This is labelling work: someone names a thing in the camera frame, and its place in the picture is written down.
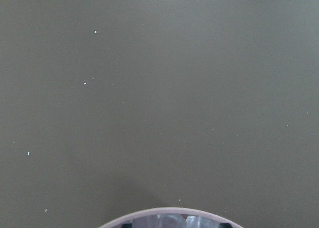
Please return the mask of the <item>pink bowl of ice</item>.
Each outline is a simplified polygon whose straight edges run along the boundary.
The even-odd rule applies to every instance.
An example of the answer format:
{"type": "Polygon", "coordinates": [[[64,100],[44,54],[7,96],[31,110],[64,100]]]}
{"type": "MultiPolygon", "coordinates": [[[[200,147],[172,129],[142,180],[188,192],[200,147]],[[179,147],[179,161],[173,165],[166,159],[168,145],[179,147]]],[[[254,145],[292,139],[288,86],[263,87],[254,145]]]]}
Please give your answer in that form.
{"type": "Polygon", "coordinates": [[[103,225],[102,228],[240,228],[227,218],[202,210],[161,207],[133,212],[103,225]]]}

